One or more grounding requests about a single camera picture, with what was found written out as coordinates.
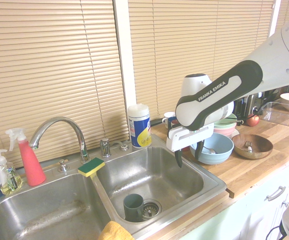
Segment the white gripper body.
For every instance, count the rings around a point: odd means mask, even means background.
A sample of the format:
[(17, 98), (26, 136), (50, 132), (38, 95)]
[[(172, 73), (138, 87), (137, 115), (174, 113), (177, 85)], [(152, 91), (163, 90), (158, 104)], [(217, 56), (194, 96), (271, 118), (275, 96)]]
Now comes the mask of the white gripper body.
[(213, 133), (214, 123), (207, 124), (194, 131), (191, 131), (183, 126), (178, 126), (168, 131), (166, 147), (170, 151), (175, 152), (210, 138)]

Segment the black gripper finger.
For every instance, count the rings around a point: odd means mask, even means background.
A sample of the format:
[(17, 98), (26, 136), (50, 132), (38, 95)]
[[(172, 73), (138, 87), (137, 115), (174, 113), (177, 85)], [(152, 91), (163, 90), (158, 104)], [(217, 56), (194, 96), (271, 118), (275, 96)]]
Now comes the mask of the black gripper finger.
[(181, 168), (182, 165), (183, 165), (183, 160), (182, 160), (182, 150), (176, 150), (174, 152), (174, 156), (175, 156), (175, 159), (176, 159), (176, 162), (177, 162), (177, 165)]
[(202, 141), (199, 141), (197, 144), (196, 144), (196, 150), (195, 150), (195, 152), (194, 152), (194, 158), (196, 159), (196, 160), (199, 160), (199, 157), (200, 157), (200, 155), (201, 155), (201, 153), (202, 153), (202, 150), (203, 150), (203, 147), (204, 147), (204, 140), (202, 140)]

